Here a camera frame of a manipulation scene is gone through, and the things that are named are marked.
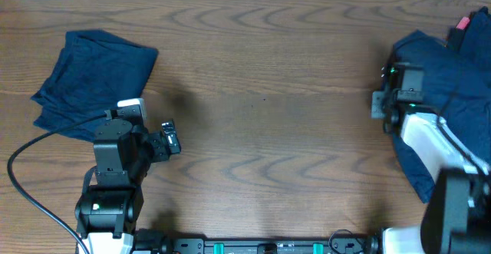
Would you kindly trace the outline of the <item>navy blue denim shorts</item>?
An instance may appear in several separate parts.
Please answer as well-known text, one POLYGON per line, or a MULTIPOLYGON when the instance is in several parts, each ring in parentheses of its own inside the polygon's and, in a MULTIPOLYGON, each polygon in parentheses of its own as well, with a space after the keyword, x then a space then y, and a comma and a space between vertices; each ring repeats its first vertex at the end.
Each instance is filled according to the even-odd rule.
POLYGON ((452 28, 446 44, 415 31, 394 44, 395 61, 421 66, 423 102, 435 107, 466 147, 490 161, 490 11, 452 28))

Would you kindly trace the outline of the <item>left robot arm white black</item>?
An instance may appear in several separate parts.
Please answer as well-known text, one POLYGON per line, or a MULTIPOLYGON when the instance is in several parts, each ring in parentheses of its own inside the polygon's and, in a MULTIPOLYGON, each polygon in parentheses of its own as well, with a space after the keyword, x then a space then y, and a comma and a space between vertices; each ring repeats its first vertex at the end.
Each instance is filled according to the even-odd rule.
POLYGON ((96 131, 96 165, 88 171, 75 207, 79 250, 88 253, 172 253, 165 234, 137 229, 143 207, 141 184, 153 163, 181 151, 169 120, 151 133, 141 120, 107 120, 96 131))

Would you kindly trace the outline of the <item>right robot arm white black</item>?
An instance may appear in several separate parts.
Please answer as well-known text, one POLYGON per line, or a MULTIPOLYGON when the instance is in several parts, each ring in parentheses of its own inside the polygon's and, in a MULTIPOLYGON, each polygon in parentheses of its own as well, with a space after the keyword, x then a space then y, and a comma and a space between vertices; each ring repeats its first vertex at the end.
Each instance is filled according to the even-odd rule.
POLYGON ((391 62, 384 86, 372 94, 372 116, 412 148, 435 182, 420 225, 391 227, 370 236, 366 253, 488 253, 490 166, 423 104, 422 67, 391 62))

